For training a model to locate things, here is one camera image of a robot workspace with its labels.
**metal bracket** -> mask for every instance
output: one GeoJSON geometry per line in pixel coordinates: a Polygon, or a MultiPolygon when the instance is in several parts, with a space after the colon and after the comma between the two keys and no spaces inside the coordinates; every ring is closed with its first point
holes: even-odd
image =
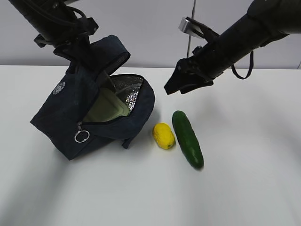
{"type": "Polygon", "coordinates": [[[213,42],[216,37],[220,36],[210,27],[207,27],[206,25],[189,17],[182,19],[179,29],[183,33],[189,34],[193,37],[206,39],[208,43],[213,42]]]}

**cucumber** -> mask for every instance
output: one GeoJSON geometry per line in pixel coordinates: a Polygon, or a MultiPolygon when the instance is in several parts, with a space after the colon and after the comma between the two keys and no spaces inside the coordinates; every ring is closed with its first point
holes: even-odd
{"type": "Polygon", "coordinates": [[[173,114],[173,126],[187,161],[193,168],[200,170],[204,166],[203,154],[198,139],[184,112],[176,111],[173,114]]]}

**lemon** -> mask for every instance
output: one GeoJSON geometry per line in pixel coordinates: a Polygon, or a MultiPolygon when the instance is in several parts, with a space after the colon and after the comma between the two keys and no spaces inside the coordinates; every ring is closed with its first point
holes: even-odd
{"type": "Polygon", "coordinates": [[[165,123],[155,125],[152,134],[158,146],[163,149],[169,149],[175,144],[174,134],[165,123]]]}

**bag logo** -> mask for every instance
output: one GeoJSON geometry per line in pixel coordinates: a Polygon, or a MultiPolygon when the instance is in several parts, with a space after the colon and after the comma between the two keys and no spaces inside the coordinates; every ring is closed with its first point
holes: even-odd
{"type": "Polygon", "coordinates": [[[66,85],[65,82],[61,82],[60,84],[58,84],[53,90],[52,94],[53,95],[59,94],[64,89],[65,85],[66,85]]]}

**black robotic arm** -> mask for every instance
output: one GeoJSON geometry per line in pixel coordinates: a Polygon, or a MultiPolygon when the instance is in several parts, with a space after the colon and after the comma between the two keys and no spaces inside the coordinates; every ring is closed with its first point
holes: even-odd
{"type": "Polygon", "coordinates": [[[251,53],[248,77],[253,68],[254,49],[289,34],[301,33],[301,0],[255,0],[247,14],[222,35],[190,18],[183,19],[180,29],[205,38],[208,43],[204,47],[197,47],[192,57],[177,63],[165,85],[167,94],[177,91],[184,94],[212,86],[213,80],[229,67],[239,77],[234,64],[251,53]]]}

